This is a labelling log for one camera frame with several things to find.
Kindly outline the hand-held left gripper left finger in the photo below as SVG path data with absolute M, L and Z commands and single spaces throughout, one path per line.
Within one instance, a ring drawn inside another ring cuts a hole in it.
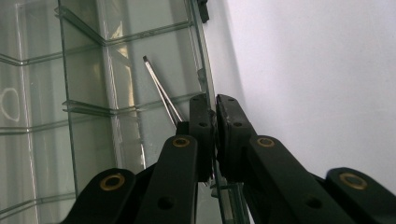
M 176 134 L 194 137 L 198 144 L 197 170 L 198 181 L 207 182 L 213 173 L 212 160 L 214 154 L 214 112 L 208 105 L 205 93 L 190 98 L 190 119 L 177 123 Z

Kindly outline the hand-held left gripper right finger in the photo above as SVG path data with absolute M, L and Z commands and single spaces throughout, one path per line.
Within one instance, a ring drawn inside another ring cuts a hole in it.
M 219 169 L 228 181 L 243 182 L 248 141 L 255 131 L 236 99 L 219 94 L 216 103 Z

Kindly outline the transparent plastic compartment box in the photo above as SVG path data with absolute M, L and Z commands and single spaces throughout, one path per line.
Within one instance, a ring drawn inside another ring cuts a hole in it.
M 0 224 L 134 224 L 180 112 L 214 88 L 207 0 L 0 0 Z

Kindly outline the metal tweezers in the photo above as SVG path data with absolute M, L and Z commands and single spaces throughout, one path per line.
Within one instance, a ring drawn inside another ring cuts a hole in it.
M 173 104 L 172 100 L 170 99 L 169 95 L 167 94 L 166 90 L 164 89 L 162 83 L 158 79 L 158 76 L 147 56 L 143 57 L 144 64 L 150 74 L 154 85 L 156 86 L 157 92 L 159 93 L 161 100 L 163 102 L 163 106 L 168 114 L 169 119 L 172 121 L 174 127 L 177 127 L 179 122 L 183 121 L 183 118 L 178 111 L 177 107 Z

